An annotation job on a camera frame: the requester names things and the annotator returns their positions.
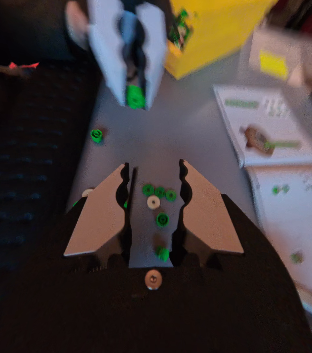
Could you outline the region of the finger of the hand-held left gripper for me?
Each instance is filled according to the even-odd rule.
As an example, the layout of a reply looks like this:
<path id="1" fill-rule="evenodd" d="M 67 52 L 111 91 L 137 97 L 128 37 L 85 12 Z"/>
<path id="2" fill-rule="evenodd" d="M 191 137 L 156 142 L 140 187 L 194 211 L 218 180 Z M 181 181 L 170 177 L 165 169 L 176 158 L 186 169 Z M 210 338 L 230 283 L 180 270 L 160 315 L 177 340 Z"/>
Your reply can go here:
<path id="1" fill-rule="evenodd" d="M 136 6 L 137 67 L 139 85 L 145 98 L 145 109 L 150 109 L 158 93 L 167 54 L 166 19 L 156 5 L 144 2 Z"/>
<path id="2" fill-rule="evenodd" d="M 126 105 L 127 65 L 118 29 L 124 7 L 119 0 L 89 0 L 89 44 L 107 87 L 121 106 Z"/>

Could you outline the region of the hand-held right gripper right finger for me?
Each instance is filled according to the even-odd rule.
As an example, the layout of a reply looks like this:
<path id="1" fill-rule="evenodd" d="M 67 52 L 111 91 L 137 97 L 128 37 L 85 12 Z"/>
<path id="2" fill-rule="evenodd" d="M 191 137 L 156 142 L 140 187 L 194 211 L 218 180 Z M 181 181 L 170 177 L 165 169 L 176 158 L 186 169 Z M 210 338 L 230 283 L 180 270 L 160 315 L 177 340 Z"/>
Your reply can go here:
<path id="1" fill-rule="evenodd" d="M 180 266 L 195 254 L 200 266 L 217 266 L 217 255 L 244 255 L 222 194 L 188 161 L 179 161 L 180 197 L 177 228 L 171 239 L 171 263 Z"/>

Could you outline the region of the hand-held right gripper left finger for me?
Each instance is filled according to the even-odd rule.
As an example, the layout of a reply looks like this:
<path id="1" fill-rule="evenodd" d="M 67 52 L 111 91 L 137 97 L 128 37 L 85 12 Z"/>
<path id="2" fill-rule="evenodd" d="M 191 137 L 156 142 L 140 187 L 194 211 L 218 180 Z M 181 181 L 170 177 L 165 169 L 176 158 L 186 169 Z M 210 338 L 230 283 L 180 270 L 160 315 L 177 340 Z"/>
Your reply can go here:
<path id="1" fill-rule="evenodd" d="M 121 164 L 87 196 L 64 257 L 94 255 L 109 258 L 120 254 L 130 258 L 129 163 Z"/>

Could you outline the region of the person's left forearm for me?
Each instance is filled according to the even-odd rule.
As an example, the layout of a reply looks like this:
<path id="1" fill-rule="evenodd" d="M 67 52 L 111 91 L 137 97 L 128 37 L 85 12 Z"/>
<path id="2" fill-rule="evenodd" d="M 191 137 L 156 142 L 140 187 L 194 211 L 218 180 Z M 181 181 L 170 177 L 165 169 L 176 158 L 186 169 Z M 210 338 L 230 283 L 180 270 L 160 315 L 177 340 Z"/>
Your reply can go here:
<path id="1" fill-rule="evenodd" d="M 0 1 L 0 63 L 73 61 L 66 30 L 68 1 Z"/>

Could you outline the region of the grey desk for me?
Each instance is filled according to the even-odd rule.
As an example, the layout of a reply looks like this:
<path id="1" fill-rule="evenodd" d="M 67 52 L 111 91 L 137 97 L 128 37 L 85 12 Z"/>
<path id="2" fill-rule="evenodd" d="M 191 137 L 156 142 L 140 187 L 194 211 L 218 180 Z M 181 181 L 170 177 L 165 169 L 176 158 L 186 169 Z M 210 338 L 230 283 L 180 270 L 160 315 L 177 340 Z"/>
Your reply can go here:
<path id="1" fill-rule="evenodd" d="M 227 196 L 258 226 L 251 184 L 239 167 L 237 155 L 224 126 L 213 85 L 281 88 L 300 123 L 312 137 L 312 101 L 303 88 L 293 88 L 248 67 L 246 49 L 211 64 L 177 81 L 165 73 L 158 95 L 148 111 L 117 104 L 102 82 L 91 115 L 85 145 L 75 174 L 67 206 L 82 192 L 96 187 L 122 163 L 130 171 L 138 168 L 131 209 L 131 268 L 170 267 L 156 258 L 158 245 L 171 247 L 179 210 L 184 204 L 179 196 L 179 160 L 188 161 L 219 191 Z M 101 143 L 92 141 L 90 131 L 103 133 Z M 151 210 L 145 184 L 154 189 L 176 191 L 176 200 L 160 199 L 160 207 Z M 166 227 L 158 227 L 159 213 L 169 216 Z"/>

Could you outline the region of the person's left hand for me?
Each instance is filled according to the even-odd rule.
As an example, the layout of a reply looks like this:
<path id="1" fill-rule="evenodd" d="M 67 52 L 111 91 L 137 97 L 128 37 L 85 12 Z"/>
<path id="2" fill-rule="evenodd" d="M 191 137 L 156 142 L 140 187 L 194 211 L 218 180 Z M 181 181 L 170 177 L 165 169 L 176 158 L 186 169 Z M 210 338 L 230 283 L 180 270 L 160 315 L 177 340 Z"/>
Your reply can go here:
<path id="1" fill-rule="evenodd" d="M 89 15 L 86 0 L 69 0 L 65 5 L 65 27 L 70 40 L 88 51 Z"/>

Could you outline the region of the pile of green brick pieces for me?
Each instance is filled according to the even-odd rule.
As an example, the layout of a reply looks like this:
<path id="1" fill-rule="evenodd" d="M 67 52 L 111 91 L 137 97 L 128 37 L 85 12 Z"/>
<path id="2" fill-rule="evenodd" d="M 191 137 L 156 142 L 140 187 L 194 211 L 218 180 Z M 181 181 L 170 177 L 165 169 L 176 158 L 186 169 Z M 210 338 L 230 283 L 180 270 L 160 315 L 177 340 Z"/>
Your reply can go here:
<path id="1" fill-rule="evenodd" d="M 185 8 L 181 8 L 177 15 L 173 16 L 168 39 L 180 51 L 184 50 L 193 33 L 193 27 L 189 21 L 190 13 Z"/>

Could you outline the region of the yellow plastic bin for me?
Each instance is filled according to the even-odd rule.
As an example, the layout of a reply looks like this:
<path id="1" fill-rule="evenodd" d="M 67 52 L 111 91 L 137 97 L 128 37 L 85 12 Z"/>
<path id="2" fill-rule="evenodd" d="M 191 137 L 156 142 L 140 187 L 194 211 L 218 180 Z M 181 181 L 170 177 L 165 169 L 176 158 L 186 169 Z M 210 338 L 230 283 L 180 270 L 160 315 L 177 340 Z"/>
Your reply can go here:
<path id="1" fill-rule="evenodd" d="M 165 70 L 181 78 L 236 52 L 276 0 L 171 0 L 172 13 L 185 10 L 192 32 L 183 49 L 168 41 Z"/>

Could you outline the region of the open instruction booklet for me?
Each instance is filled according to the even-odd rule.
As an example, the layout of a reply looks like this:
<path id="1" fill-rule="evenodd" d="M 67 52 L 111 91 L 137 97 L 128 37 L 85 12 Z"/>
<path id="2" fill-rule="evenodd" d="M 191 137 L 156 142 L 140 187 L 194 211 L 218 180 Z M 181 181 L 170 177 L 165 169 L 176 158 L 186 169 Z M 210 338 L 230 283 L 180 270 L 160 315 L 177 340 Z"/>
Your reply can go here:
<path id="1" fill-rule="evenodd" d="M 260 227 L 293 280 L 312 290 L 312 137 L 281 89 L 213 90 Z"/>

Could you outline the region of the yellow paper sheet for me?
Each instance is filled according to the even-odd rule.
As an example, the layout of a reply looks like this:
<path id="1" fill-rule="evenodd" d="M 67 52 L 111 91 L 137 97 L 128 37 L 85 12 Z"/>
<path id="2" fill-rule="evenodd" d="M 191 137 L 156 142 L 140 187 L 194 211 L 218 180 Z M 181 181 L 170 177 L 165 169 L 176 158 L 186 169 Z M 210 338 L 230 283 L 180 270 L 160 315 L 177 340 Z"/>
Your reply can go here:
<path id="1" fill-rule="evenodd" d="M 273 54 L 270 51 L 260 50 L 260 72 L 282 81 L 287 80 L 289 69 L 284 56 Z"/>

